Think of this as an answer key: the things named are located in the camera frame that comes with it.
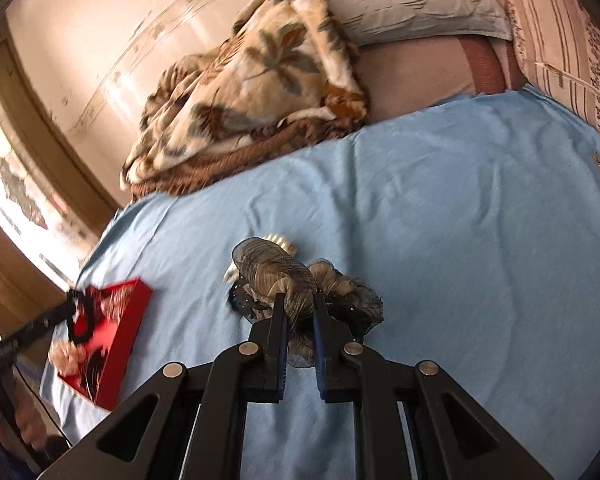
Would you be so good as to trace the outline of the person's left hand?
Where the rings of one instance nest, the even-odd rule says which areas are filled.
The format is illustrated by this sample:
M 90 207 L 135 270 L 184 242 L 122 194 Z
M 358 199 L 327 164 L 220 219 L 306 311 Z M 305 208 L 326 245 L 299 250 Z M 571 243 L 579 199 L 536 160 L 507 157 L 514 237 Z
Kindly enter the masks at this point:
M 17 432 L 24 444 L 38 452 L 65 452 L 71 441 L 46 412 L 46 405 L 40 402 L 34 391 L 23 380 L 18 367 L 13 367 L 6 375 L 6 389 L 14 407 Z M 0 409 L 0 445 L 7 452 L 18 452 L 19 440 L 9 426 Z

